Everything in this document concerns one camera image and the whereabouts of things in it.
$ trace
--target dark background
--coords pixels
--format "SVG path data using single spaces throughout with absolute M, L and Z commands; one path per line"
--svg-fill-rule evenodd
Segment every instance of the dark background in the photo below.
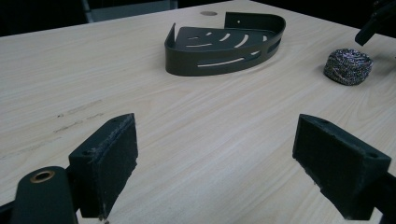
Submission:
M 254 0 L 305 15 L 361 28 L 370 20 L 374 0 Z M 90 8 L 115 7 L 150 0 L 89 0 Z M 178 0 L 178 7 L 193 7 L 220 0 Z M 16 35 L 86 23 L 81 0 L 0 0 L 0 36 Z M 396 38 L 396 16 L 383 23 L 381 35 Z

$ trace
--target black object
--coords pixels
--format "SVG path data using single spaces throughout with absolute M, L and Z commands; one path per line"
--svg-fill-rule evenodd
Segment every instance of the black object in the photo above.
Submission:
M 277 51 L 286 22 L 277 15 L 227 12 L 224 29 L 173 25 L 165 41 L 166 71 L 185 77 L 247 69 Z
M 385 21 L 396 16 L 396 0 L 377 0 L 374 2 L 374 7 L 375 12 L 371 19 L 355 36 L 355 41 L 362 46 L 382 27 Z
M 107 218 L 137 155 L 134 114 L 111 119 L 70 154 L 66 170 L 26 175 L 15 201 L 0 208 L 0 223 L 78 223 L 78 209 L 83 217 Z
M 396 178 L 391 158 L 325 119 L 300 115 L 293 158 L 346 219 L 396 223 Z

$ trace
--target light wood tabletop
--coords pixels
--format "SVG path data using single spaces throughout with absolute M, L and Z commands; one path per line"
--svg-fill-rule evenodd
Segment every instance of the light wood tabletop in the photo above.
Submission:
M 276 55 L 231 74 L 168 74 L 173 23 L 222 28 L 227 11 L 283 17 Z M 358 31 L 237 0 L 1 37 L 0 204 L 14 200 L 22 177 L 67 167 L 102 124 L 134 113 L 139 158 L 110 223 L 378 223 L 377 210 L 369 222 L 344 220 L 291 156 L 298 117 L 308 114 L 396 160 L 396 39 L 375 35 L 361 47 Z M 323 75 L 343 48 L 374 61 L 359 86 Z

